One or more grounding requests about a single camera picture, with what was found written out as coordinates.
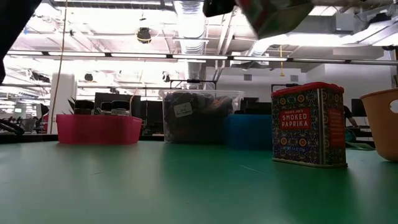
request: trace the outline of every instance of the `smoked paprika tin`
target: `smoked paprika tin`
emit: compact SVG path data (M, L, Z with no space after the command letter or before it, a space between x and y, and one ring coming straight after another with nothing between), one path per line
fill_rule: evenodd
M347 167L344 89L316 82L274 92L273 160L314 167Z

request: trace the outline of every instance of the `pink plastic bin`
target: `pink plastic bin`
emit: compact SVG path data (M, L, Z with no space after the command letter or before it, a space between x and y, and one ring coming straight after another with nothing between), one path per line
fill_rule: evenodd
M132 116L57 115L62 144L127 145L138 142L142 120Z

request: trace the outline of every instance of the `green table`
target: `green table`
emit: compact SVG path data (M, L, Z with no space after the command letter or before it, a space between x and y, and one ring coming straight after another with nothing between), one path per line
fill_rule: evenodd
M141 141L0 145L0 223L397 223L398 164L347 150L348 169L271 152Z

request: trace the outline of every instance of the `jar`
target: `jar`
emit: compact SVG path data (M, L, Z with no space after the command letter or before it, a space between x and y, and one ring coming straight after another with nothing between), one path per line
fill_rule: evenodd
M76 100L73 114L92 115L94 102L88 100Z
M101 104L101 115L112 115L112 103L111 102L104 102Z
M130 116L130 102L128 101L112 101L112 115Z

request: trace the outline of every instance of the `blue plastic bin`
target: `blue plastic bin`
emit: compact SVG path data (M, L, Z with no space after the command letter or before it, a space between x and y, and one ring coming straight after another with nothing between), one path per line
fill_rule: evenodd
M271 115L230 115L225 128L225 142L231 149L272 150Z

